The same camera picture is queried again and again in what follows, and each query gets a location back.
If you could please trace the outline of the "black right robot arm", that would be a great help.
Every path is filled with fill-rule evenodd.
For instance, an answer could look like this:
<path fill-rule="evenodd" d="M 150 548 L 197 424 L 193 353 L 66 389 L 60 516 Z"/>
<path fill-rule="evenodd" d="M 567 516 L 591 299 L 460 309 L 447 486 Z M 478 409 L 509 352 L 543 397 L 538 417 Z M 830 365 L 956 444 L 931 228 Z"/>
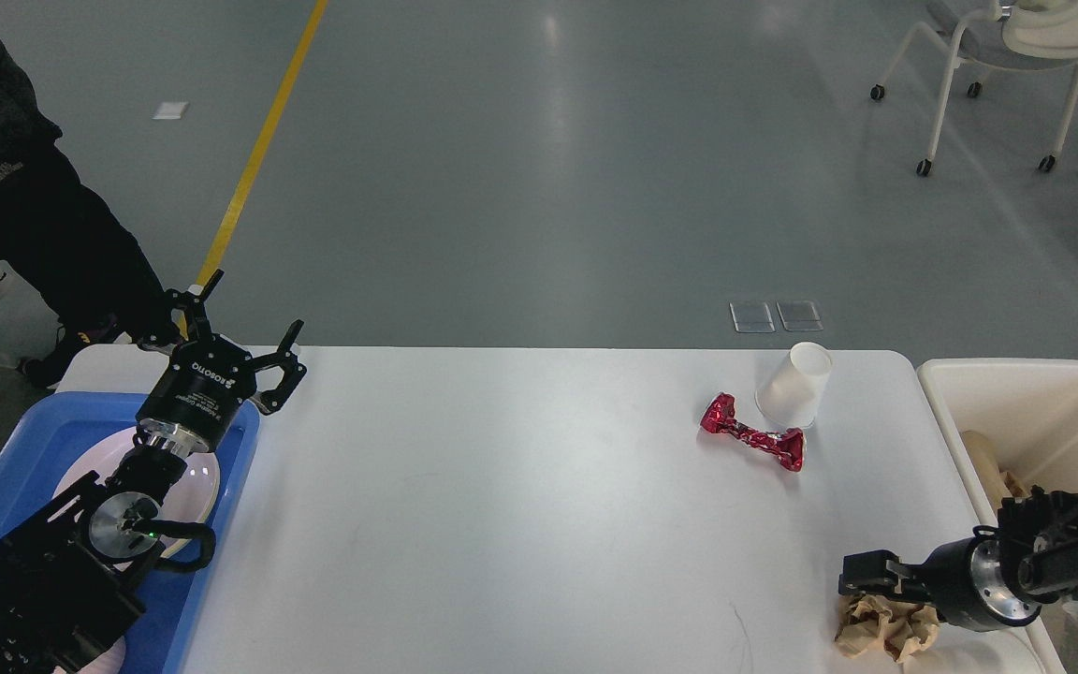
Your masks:
<path fill-rule="evenodd" d="M 886 549 L 844 558 L 838 591 L 931 607 L 979 633 L 1032 624 L 1058 601 L 1078 617 L 1078 493 L 1031 489 L 1001 503 L 996 524 L 904 564 Z"/>

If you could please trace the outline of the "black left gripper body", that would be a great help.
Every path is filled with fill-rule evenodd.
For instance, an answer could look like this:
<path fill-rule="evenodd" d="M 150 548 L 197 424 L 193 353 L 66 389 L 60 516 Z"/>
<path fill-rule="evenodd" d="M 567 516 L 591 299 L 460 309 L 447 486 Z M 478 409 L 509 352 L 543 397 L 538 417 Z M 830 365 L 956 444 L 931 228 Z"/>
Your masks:
<path fill-rule="evenodd" d="M 137 428 L 174 440 L 177 455 L 213 453 L 255 393 L 252 355 L 224 336 L 186 341 L 137 412 Z"/>

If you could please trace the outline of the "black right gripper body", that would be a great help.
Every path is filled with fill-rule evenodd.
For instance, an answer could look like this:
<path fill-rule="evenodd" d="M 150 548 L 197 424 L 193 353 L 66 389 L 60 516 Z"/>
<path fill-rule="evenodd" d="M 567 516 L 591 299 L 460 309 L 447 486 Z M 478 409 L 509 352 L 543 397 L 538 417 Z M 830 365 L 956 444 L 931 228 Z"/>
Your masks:
<path fill-rule="evenodd" d="M 1039 602 L 1021 597 L 1006 583 L 995 538 L 966 538 L 937 547 L 917 567 L 917 580 L 925 602 L 941 621 L 963 630 L 1007 630 L 1040 617 Z"/>

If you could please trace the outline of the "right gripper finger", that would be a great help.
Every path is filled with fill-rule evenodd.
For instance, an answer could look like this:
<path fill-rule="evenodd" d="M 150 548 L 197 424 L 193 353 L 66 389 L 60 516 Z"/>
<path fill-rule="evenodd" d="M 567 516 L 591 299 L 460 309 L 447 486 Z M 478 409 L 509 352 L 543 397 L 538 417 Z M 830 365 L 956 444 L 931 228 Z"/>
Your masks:
<path fill-rule="evenodd" d="M 842 586 L 921 584 L 918 564 L 904 564 L 890 550 L 870 550 L 844 556 Z"/>
<path fill-rule="evenodd" d="M 928 589 L 917 579 L 894 579 L 892 583 L 880 583 L 873 580 L 847 579 L 838 577 L 838 593 L 843 596 L 879 596 L 901 603 L 916 605 L 932 605 L 932 596 Z"/>

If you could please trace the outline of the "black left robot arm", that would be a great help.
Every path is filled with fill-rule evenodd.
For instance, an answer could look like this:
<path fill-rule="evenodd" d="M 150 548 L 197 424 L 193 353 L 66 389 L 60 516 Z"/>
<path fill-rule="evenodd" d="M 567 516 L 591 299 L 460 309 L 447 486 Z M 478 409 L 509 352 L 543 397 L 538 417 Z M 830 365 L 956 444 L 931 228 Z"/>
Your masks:
<path fill-rule="evenodd" d="M 87 471 L 0 538 L 0 673 L 89 666 L 146 608 L 138 589 L 154 572 L 210 566 L 215 531 L 168 515 L 168 492 L 189 457 L 213 455 L 244 403 L 270 415 L 305 376 L 294 353 L 302 320 L 254 357 L 215 332 L 201 290 L 169 290 L 186 324 L 183 343 L 146 338 L 168 366 L 138 407 L 132 448 L 107 477 Z"/>

